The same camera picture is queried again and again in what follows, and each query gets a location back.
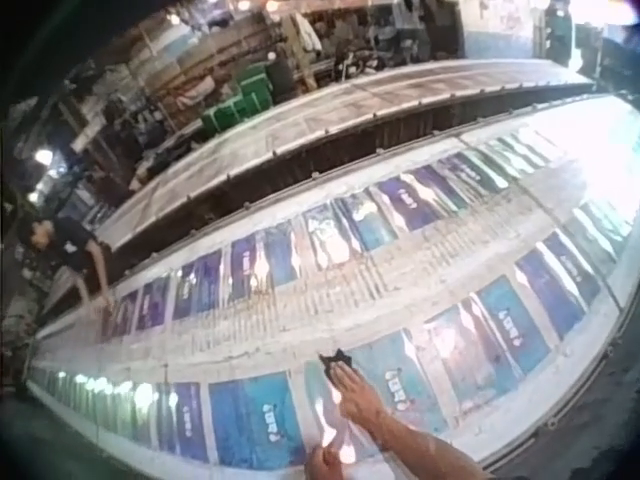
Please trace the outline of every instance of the black t-shirt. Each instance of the black t-shirt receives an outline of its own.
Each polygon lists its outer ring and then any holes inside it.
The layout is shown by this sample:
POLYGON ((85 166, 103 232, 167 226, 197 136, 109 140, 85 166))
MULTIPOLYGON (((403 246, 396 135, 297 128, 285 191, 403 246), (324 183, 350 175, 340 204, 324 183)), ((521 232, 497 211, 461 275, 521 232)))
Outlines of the black t-shirt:
POLYGON ((95 235, 70 217, 54 218, 51 223, 54 234, 47 250, 77 273, 89 270, 93 258, 87 251, 87 244, 90 240, 96 241, 95 235))

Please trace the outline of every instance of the man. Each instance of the man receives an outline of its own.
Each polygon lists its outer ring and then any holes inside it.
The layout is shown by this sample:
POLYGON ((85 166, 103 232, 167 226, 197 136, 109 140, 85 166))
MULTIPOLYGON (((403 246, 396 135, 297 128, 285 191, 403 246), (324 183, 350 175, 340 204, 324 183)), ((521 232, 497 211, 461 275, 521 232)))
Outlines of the man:
POLYGON ((105 257, 111 257, 111 248, 98 242, 80 222, 69 217, 22 218, 18 223, 18 238, 25 246, 43 252, 75 272, 76 286, 85 305, 90 301, 87 282, 92 286, 97 283, 106 307, 113 311, 105 261, 105 257))
MULTIPOLYGON (((342 396, 340 413, 367 431, 381 449, 393 452, 416 478, 493 478, 454 446, 429 433, 414 430, 388 413, 376 391, 358 371, 343 362, 337 362, 331 364, 329 375, 342 396)), ((313 449, 305 470, 309 480, 345 478, 338 452, 331 446, 313 449)), ((519 477, 512 480, 526 479, 519 477)))

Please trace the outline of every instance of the person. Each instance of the person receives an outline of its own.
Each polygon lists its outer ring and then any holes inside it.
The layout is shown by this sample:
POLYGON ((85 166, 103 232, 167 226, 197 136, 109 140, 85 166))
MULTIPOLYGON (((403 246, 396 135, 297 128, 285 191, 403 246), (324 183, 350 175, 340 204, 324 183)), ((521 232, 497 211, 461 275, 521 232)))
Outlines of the person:
POLYGON ((23 217, 18 224, 18 239, 75 272, 76 286, 85 305, 89 304, 87 282, 92 286, 97 283, 105 306, 113 311, 106 267, 113 266, 111 248, 99 242, 80 222, 70 217, 23 217))
MULTIPOLYGON (((421 480, 492 478, 468 455, 447 442, 404 425, 387 412, 382 400, 360 372, 343 362, 329 375, 342 395, 340 413, 362 427, 383 451, 390 451, 421 480)), ((331 445, 314 448, 307 460, 308 480, 344 480, 338 452, 331 445)))

